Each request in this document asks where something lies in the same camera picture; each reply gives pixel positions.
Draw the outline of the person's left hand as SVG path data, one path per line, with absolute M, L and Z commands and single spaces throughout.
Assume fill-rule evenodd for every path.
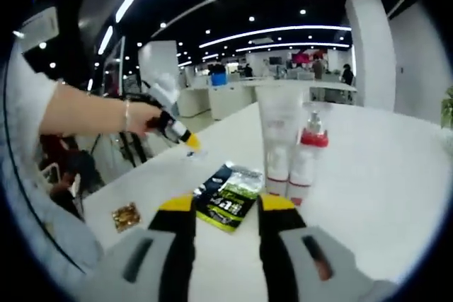
M 143 102 L 126 101 L 125 104 L 125 131 L 144 136 L 153 127 L 148 125 L 153 119 L 159 119 L 161 110 Z

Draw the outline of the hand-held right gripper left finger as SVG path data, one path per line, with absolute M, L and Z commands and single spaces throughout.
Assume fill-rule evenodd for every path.
M 81 300 L 187 301 L 195 229 L 191 194 L 164 202 L 148 229 L 137 229 L 107 253 L 82 289 Z

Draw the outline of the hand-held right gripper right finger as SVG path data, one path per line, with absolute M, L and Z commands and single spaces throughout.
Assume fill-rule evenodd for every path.
M 390 301 L 394 283 L 361 272 L 354 254 L 317 226 L 307 226 L 284 197 L 258 198 L 260 259 L 269 301 Z

